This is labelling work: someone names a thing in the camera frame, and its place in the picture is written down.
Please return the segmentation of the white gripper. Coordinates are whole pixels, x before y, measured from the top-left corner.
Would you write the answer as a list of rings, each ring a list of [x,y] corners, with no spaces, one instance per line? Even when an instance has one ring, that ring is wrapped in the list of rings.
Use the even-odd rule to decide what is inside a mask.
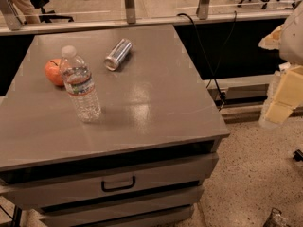
[[[262,38],[258,46],[266,50],[279,49],[280,58],[302,65],[303,3],[295,8],[283,26],[278,26]],[[258,121],[263,128],[274,129],[281,126],[303,103],[303,67],[300,65],[275,71]]]

